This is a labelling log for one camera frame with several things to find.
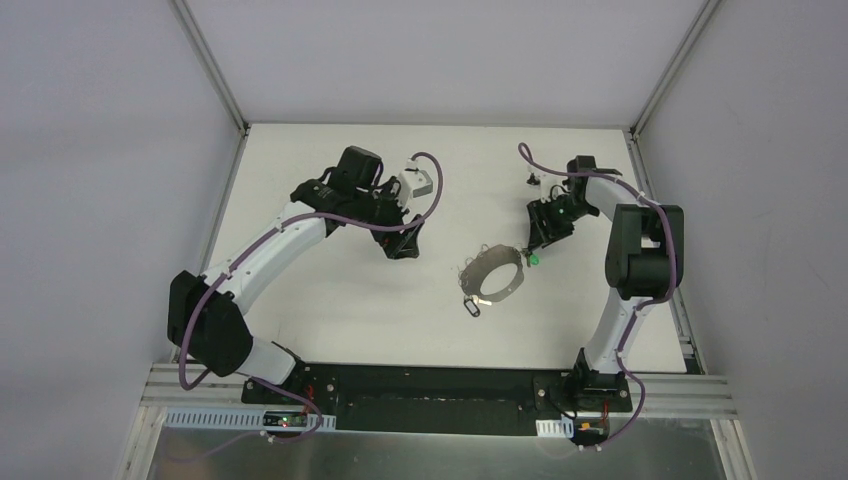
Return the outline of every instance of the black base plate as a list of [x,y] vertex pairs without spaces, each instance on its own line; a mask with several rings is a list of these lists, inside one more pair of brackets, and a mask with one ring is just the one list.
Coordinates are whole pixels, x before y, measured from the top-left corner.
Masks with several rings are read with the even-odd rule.
[[[574,410],[573,402],[563,397],[566,374],[563,370],[302,364],[283,388],[299,395],[312,391],[316,406],[336,416],[337,430],[534,436],[536,420],[559,419],[560,411]],[[248,383],[250,388],[246,383],[242,390],[243,403],[302,407]],[[632,411],[629,395],[618,400],[608,402],[609,411]],[[592,411],[602,408],[603,401]]]

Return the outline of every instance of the metal ring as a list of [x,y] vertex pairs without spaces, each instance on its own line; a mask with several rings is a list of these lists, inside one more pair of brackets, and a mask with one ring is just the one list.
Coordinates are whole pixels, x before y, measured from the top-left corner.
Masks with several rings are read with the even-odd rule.
[[[480,291],[483,281],[494,270],[504,265],[513,264],[517,267],[512,281],[498,292],[484,294]],[[524,268],[521,263],[521,252],[506,245],[495,245],[481,252],[477,258],[467,264],[465,270],[459,274],[462,291],[468,295],[477,295],[481,300],[489,302],[500,302],[518,289],[524,282]]]

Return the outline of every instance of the white work surface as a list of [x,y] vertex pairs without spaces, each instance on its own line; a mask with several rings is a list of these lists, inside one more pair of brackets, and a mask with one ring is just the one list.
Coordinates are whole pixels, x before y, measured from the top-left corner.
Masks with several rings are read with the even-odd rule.
[[[226,207],[212,264],[226,259],[268,222],[302,182],[357,145],[383,158],[383,179],[415,152],[444,170],[444,195],[425,223],[417,259],[388,260],[369,232],[347,226],[300,258],[247,314],[255,336],[304,360],[358,364],[568,368],[591,338],[609,287],[604,255],[610,222],[584,217],[571,237],[539,250],[524,283],[473,318],[462,305],[459,270],[483,244],[527,245],[525,205],[538,187],[519,157],[527,142],[537,162],[565,170],[575,155],[634,176],[615,130],[366,125],[254,125]],[[426,159],[419,166],[436,179]],[[434,195],[416,199],[423,212]],[[628,360],[638,371],[685,371],[665,305],[654,308]]]

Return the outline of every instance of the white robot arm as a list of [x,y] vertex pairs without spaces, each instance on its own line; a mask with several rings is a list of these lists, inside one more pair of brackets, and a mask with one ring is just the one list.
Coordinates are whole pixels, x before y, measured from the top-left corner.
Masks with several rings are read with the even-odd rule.
[[188,353],[219,376],[238,372],[283,383],[297,362],[295,355],[254,338],[243,315],[295,258],[346,223],[388,227],[372,231],[386,256],[418,257],[417,236],[425,217],[416,216],[404,228],[403,216],[410,199],[433,192],[433,181],[418,169],[417,157],[379,184],[382,169],[377,155],[348,147],[338,166],[301,184],[291,203],[232,256],[199,276],[177,275],[171,283],[168,338],[182,346],[188,336]]
[[519,153],[531,165],[528,183],[541,187],[539,200],[527,205],[528,255],[571,235],[574,222],[587,214],[603,213],[612,222],[605,258],[610,285],[606,305],[566,381],[572,397],[602,399],[624,381],[623,362],[653,303],[667,295],[669,283],[674,282],[674,288],[683,276],[683,211],[674,205],[644,206],[648,201],[634,196],[635,189],[625,186],[619,172],[597,168],[594,157],[570,161],[569,178],[559,183],[553,179],[562,176],[535,164],[526,145],[519,146]]

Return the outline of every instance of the gray wall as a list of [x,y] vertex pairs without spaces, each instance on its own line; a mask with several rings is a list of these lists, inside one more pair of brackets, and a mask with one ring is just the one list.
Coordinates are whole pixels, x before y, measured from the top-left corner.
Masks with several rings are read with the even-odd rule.
[[632,124],[703,0],[191,0],[253,122]]
[[643,135],[760,478],[848,469],[848,2],[729,0]]
[[168,3],[0,7],[0,477],[112,478],[236,130]]

